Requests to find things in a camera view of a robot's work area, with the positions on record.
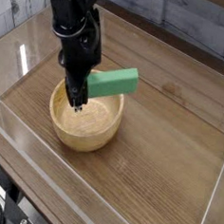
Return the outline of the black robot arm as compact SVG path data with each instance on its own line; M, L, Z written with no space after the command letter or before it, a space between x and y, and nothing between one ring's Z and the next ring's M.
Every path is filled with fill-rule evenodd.
M69 105L80 111L88 103L88 76L101 62L102 37L97 0L50 0L53 33L61 41L58 55L65 70Z

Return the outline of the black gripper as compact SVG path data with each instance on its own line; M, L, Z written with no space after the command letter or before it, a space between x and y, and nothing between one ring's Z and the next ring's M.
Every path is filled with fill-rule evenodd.
M99 11L92 9L87 14L83 30L62 40L66 95L75 112L83 110L88 103L87 75L101 61L100 21Z

